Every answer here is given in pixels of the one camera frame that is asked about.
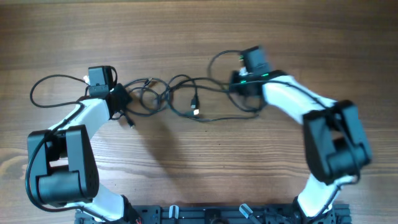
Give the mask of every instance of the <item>wooden table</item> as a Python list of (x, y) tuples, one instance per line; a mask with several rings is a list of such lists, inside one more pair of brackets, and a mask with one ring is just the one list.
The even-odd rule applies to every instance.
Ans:
[[(274, 68), (326, 97), (354, 101), (373, 148), (361, 183), (338, 201), (354, 223), (398, 218), (398, 14), (393, 1), (153, 1), (0, 6), (0, 223), (72, 223), (27, 199), (27, 135), (72, 106), (40, 109), (31, 86), (54, 73), (76, 77), (112, 65), (126, 83), (140, 77), (204, 77), (209, 59), (262, 44)], [(221, 57), (214, 76), (238, 69)], [(35, 99), (76, 100), (84, 85), (46, 81)], [(189, 110), (192, 90), (175, 95)], [(222, 94), (200, 90), (207, 117), (240, 113)], [(197, 123), (170, 110), (105, 124), (91, 140), (101, 183), (135, 205), (290, 203), (309, 171), (300, 126), (267, 107), (248, 121)]]

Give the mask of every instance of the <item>black mounting bracket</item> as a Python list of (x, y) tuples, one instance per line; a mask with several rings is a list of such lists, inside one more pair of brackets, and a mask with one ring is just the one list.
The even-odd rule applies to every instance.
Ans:
[(103, 98), (113, 89), (116, 82), (113, 81), (112, 69), (114, 68), (109, 65), (88, 68), (90, 96)]
[(252, 47), (240, 52), (239, 60), (242, 63), (240, 71), (233, 71), (229, 79), (229, 90), (241, 96), (263, 96), (264, 82), (281, 75), (281, 70), (272, 71), (266, 60), (266, 53), (261, 46)]
[[(169, 218), (170, 207), (132, 206), (145, 224), (253, 224), (239, 211), (239, 207), (181, 207), (178, 218)], [(294, 213), (292, 204), (253, 206), (253, 215), (261, 224), (304, 224), (300, 213)], [(135, 224), (116, 220), (112, 224)], [(333, 205), (333, 209), (315, 224), (351, 224), (349, 206)], [(101, 224), (93, 217), (76, 212), (75, 224)]]

